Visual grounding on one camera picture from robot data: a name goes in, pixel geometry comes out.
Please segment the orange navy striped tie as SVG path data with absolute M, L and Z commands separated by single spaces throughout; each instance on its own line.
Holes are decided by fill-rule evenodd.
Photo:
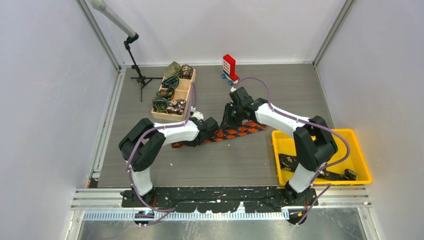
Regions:
M 247 121 L 241 125 L 239 128 L 229 128 L 222 130 L 218 126 L 212 127 L 212 130 L 216 130 L 213 135 L 210 135 L 208 139 L 202 139 L 202 137 L 199 137 L 199 139 L 195 139 L 192 141 L 179 141 L 174 142 L 171 144 L 172 148 L 181 148 L 181 147 L 196 147 L 201 146 L 204 144 L 209 143 L 215 143 L 215 142 L 222 142 L 225 140 L 234 139 L 237 137 L 243 137 L 249 134 L 258 133 L 261 131 L 264 131 L 268 128 L 265 124 L 259 124 L 254 121 Z

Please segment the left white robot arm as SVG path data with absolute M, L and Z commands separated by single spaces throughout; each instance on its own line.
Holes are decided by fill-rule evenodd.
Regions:
M 190 117 L 174 123 L 141 119 L 118 144 L 126 161 L 135 202 L 141 207 L 148 207 L 153 202 L 150 167 L 163 146 L 182 142 L 196 147 L 204 144 L 218 131 L 219 125 L 212 117 L 205 120 Z

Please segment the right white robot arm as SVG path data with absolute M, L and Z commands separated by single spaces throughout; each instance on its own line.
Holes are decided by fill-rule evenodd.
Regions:
M 225 105 L 221 122 L 223 129 L 236 129 L 244 121 L 267 125 L 294 140 L 298 165 L 284 186 L 284 198 L 299 205 L 306 197 L 313 178 L 338 151 L 326 121 L 320 117 L 302 117 L 282 110 L 264 98 L 253 99 L 244 87 L 232 87 L 231 101 Z

